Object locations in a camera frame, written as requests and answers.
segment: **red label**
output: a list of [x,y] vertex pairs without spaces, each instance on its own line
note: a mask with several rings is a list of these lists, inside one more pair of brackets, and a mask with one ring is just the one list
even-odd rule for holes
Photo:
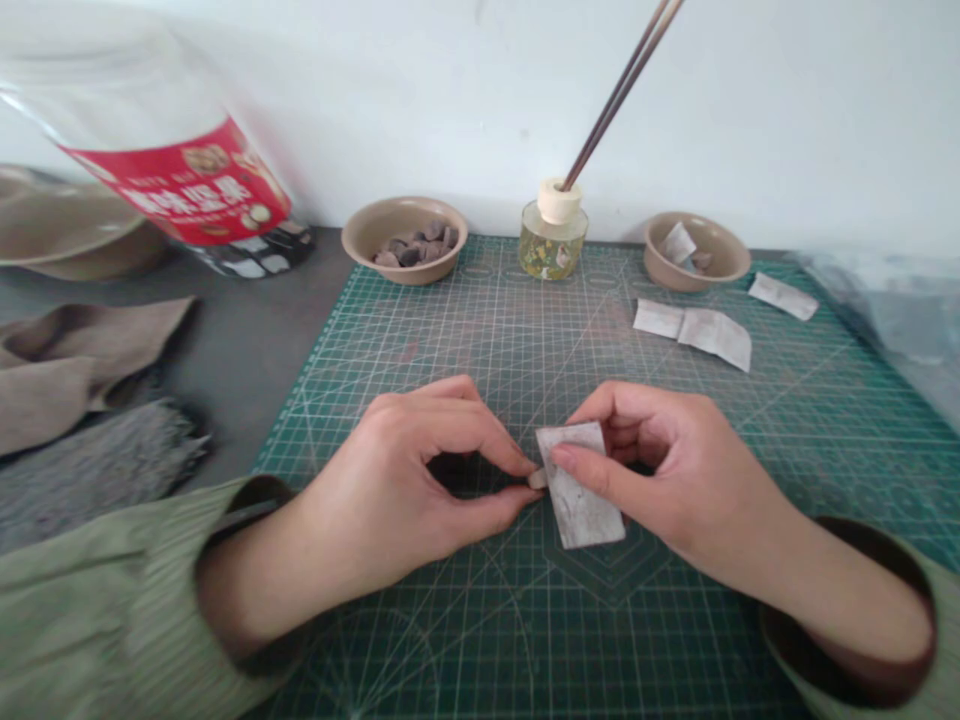
[[232,119],[162,148],[61,149],[168,235],[191,245],[260,235],[290,214],[287,194]]

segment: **beige cloth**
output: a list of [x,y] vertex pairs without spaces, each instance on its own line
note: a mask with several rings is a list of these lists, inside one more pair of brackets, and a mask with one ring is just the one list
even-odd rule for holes
[[54,440],[88,411],[115,407],[120,384],[157,360],[193,301],[62,305],[0,326],[0,455]]

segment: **plastic bag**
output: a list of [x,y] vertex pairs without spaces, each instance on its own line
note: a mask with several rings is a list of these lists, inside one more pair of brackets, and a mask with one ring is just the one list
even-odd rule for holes
[[834,310],[960,433],[960,258],[800,252]]

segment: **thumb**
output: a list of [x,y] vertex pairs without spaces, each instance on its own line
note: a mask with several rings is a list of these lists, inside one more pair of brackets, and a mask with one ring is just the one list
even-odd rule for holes
[[456,513],[457,548],[502,533],[513,524],[523,508],[542,497],[539,490],[526,485],[511,485],[493,495],[463,501]]
[[644,506],[645,478],[606,455],[576,445],[557,445],[550,459],[585,488],[638,519],[637,510]]

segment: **left hand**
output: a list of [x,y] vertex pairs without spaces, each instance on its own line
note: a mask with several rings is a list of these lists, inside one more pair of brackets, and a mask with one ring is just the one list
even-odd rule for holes
[[515,477],[537,469],[469,377],[376,398],[297,498],[204,556],[201,605],[231,655],[502,532],[542,497],[517,484],[460,500],[427,470],[441,452],[473,451]]

